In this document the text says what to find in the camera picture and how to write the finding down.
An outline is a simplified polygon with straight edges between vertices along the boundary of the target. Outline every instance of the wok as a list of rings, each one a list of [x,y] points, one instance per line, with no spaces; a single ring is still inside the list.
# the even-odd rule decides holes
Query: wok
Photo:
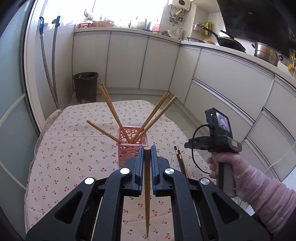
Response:
[[[238,51],[241,51],[241,52],[245,52],[246,49],[244,48],[244,46],[241,45],[240,42],[236,41],[234,39],[233,36],[231,36],[230,34],[228,34],[227,32],[223,31],[223,30],[220,30],[222,33],[225,33],[227,34],[229,37],[219,37],[215,32],[213,32],[212,30],[204,27],[204,26],[200,26],[202,27],[204,30],[212,33],[216,39],[217,39],[217,42],[220,46],[223,46],[223,47],[227,47],[227,48],[231,48],[231,49],[235,49],[235,50],[238,50]]]

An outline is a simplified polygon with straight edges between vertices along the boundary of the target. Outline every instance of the handheld controller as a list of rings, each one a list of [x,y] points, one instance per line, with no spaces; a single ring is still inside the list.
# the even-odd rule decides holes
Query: handheld controller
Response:
[[[207,126],[210,136],[194,137],[184,144],[185,148],[207,150],[212,153],[215,161],[215,154],[219,152],[238,153],[242,151],[242,145],[233,139],[229,119],[226,115],[215,108],[205,110]],[[217,186],[229,197],[235,196],[232,165],[230,163],[219,163]]]

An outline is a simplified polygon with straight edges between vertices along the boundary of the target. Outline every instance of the cherry pattern tablecloth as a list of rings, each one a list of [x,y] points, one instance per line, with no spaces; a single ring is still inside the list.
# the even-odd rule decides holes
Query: cherry pattern tablecloth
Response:
[[[141,126],[154,109],[147,101],[113,103],[123,125]],[[25,199],[26,230],[29,230],[61,199],[86,177],[102,179],[118,167],[118,147],[115,141],[86,123],[90,120],[116,136],[118,125],[106,103],[90,103],[67,107],[55,112],[37,144],[30,168]],[[148,144],[156,145],[157,154],[179,169],[174,146],[179,145],[191,178],[207,176],[192,162],[191,150],[184,148],[187,138],[178,126],[162,116],[147,132]],[[209,171],[197,151],[195,160]],[[151,192],[150,233],[146,237],[144,193],[140,197],[125,197],[121,240],[174,240],[172,209],[169,197],[155,197]]]

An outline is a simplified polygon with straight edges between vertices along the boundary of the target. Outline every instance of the brown trash bin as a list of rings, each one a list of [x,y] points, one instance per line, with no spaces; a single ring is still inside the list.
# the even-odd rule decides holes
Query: brown trash bin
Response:
[[[98,76],[97,72],[83,72],[73,76],[76,98],[79,103],[96,102]]]

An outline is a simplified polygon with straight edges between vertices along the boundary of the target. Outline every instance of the metal screw cap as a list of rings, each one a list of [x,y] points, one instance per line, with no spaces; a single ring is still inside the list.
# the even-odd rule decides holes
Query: metal screw cap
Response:
[[[85,184],[93,184],[94,183],[94,179],[92,177],[88,177],[84,180]]]
[[[129,172],[130,172],[130,170],[126,167],[120,169],[121,174],[128,174]]]
[[[207,178],[203,178],[203,179],[201,179],[200,182],[201,182],[201,184],[203,184],[203,185],[209,185],[209,184],[210,184],[210,180],[207,179]]]
[[[172,169],[172,168],[167,168],[167,169],[165,169],[165,173],[166,173],[166,174],[173,174],[174,172],[175,172],[175,170]]]

